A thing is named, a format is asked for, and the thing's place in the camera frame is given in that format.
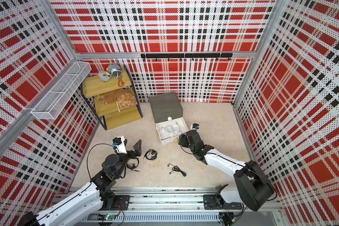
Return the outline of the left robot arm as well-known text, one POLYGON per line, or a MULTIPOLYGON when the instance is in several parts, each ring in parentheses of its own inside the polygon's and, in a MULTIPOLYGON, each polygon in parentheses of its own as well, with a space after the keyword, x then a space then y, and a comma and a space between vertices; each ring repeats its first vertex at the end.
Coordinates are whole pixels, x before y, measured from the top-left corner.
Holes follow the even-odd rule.
POLYGON ((39 213, 29 212, 21 217, 19 226, 73 226, 84 216, 100 210, 104 205, 111 207, 115 194, 111 188, 118 179, 125 177, 128 161, 141 156, 142 140, 126 150, 127 140, 116 137, 111 145, 115 153, 106 157, 102 170, 74 194, 39 213))

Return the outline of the grey top drawer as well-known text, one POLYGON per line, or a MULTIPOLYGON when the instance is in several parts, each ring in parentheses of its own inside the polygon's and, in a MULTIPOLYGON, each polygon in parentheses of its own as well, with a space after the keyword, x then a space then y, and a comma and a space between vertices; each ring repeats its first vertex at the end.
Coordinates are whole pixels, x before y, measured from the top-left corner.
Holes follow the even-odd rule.
POLYGON ((169 117, 183 117, 183 108, 175 92, 151 96, 149 102, 155 123, 167 121, 169 117))

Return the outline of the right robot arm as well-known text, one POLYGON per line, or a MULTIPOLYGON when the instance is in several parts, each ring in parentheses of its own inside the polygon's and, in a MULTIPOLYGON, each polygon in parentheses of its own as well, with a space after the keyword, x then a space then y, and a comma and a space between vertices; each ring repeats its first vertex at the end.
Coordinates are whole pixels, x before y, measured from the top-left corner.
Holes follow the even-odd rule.
POLYGON ((253 160, 243 162, 233 159, 213 146, 204 144, 196 130, 181 134, 179 145, 182 149, 188 148, 189 154, 198 161, 215 167, 234 179, 236 189, 224 187, 219 192, 225 203, 238 202, 252 211, 258 211, 276 193, 258 163, 253 160))

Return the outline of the black braided earphones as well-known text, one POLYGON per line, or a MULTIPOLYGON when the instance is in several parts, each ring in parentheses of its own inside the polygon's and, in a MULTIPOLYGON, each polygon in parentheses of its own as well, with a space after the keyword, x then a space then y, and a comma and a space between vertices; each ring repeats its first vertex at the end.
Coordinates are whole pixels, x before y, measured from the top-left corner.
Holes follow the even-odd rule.
POLYGON ((149 149, 144 154, 144 158, 146 158, 147 160, 150 160, 150 161, 156 160, 157 156, 158 156, 158 152, 154 149, 149 149))

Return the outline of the white earphones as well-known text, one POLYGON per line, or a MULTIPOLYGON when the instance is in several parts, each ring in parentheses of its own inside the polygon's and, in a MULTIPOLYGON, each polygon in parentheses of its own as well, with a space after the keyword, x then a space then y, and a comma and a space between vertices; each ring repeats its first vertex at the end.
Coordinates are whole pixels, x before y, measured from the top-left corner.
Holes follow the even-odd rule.
POLYGON ((180 129, 180 126, 177 123, 176 124, 172 124, 171 127, 173 128, 175 136, 179 136, 182 133, 181 129, 180 129))
POLYGON ((169 138, 170 133, 167 131, 166 128, 162 127, 158 130, 159 136, 160 136, 160 140, 166 140, 169 138))
POLYGON ((166 131, 168 132, 168 137, 174 137, 175 133, 171 126, 166 126, 166 131))

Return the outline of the white drawer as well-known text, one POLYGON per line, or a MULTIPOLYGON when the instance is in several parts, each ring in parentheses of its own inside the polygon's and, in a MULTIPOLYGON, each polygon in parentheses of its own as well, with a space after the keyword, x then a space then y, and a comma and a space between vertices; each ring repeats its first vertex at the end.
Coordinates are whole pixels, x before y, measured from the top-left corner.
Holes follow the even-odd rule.
POLYGON ((189 131, 183 117, 155 124, 162 145, 176 143, 181 134, 189 131))

